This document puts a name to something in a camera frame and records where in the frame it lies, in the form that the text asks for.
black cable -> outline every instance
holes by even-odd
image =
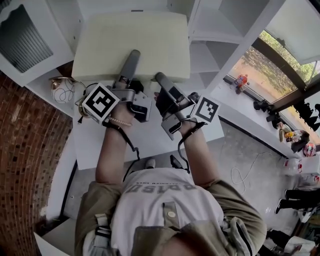
[[[189,122],[193,122],[195,123],[195,127],[193,127],[192,129],[190,129],[183,137],[182,139],[179,141],[178,143],[178,153],[179,156],[182,158],[183,161],[185,161],[186,163],[186,171],[188,172],[188,174],[190,173],[190,168],[189,168],[189,162],[187,159],[184,158],[184,156],[181,154],[181,149],[180,146],[183,142],[185,142],[185,140],[190,137],[192,134],[194,134],[197,130],[199,130],[201,127],[203,127],[204,125],[207,125],[207,123],[205,122],[196,122],[196,121],[192,121],[192,120],[187,120]]]
[[[137,158],[137,159],[134,160],[134,161],[130,164],[129,168],[127,169],[127,171],[126,171],[126,173],[125,173],[125,175],[124,175],[124,177],[123,177],[123,181],[125,181],[125,179],[126,179],[127,175],[129,174],[129,171],[130,171],[130,169],[132,168],[132,166],[133,166],[136,162],[138,162],[138,161],[140,160],[139,148],[134,147],[134,145],[132,144],[131,140],[129,139],[129,137],[126,135],[126,133],[124,132],[124,130],[123,130],[120,126],[115,125],[115,124],[110,123],[110,122],[102,122],[102,125],[103,125],[104,127],[112,128],[112,129],[117,130],[117,131],[122,135],[122,137],[123,137],[123,139],[125,140],[125,142],[128,143],[128,145],[130,146],[131,150],[132,150],[133,152],[136,152],[136,158]]]
[[[97,85],[98,83],[97,82],[94,82],[94,83],[92,83],[92,84],[89,84],[87,87],[86,87],[86,89],[88,89],[90,86],[93,86],[93,85]]]

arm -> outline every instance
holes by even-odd
[[[112,111],[113,118],[131,124],[134,115],[127,109],[126,104],[118,104]],[[127,134],[129,126],[111,121],[120,126]],[[95,180],[99,183],[121,184],[125,162],[127,143],[115,129],[107,128],[95,170]]]
[[[180,129],[182,136],[193,126],[192,122],[185,122]],[[201,130],[187,138],[184,145],[194,183],[213,195],[230,223],[237,218],[242,221],[243,229],[250,238],[249,247],[255,255],[264,243],[267,233],[266,224],[260,214],[232,186],[220,180]]]
[[[185,121],[180,129],[182,137],[195,123]],[[189,161],[193,181],[198,186],[203,186],[220,179],[216,163],[209,151],[204,133],[201,129],[184,141],[185,152]]]

brick wall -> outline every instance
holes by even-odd
[[[72,119],[0,72],[0,252],[38,253],[52,178]]]

white cabinet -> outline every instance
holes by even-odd
[[[20,86],[74,59],[82,16],[76,0],[5,0],[0,70]]]
[[[194,89],[212,92],[284,1],[200,0],[194,19],[188,25],[192,80],[201,83],[195,84]],[[190,82],[185,83],[187,90]]]

hand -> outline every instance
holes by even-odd
[[[128,110],[126,103],[119,103],[112,110],[111,117],[119,121],[131,124],[135,115]]]
[[[158,92],[154,93],[154,100],[157,101],[159,96]],[[184,136],[188,131],[190,131],[193,127],[196,126],[196,123],[191,122],[191,121],[183,121],[182,126],[179,129],[179,132],[181,133],[182,136]]]

